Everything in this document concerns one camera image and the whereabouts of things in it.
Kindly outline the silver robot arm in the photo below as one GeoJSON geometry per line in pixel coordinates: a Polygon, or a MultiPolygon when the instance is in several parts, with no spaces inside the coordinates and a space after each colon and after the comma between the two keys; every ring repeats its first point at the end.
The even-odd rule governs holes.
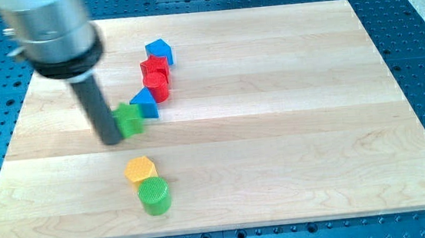
{"type": "Polygon", "coordinates": [[[42,76],[73,83],[91,76],[103,54],[82,0],[0,0],[18,52],[42,76]]]}

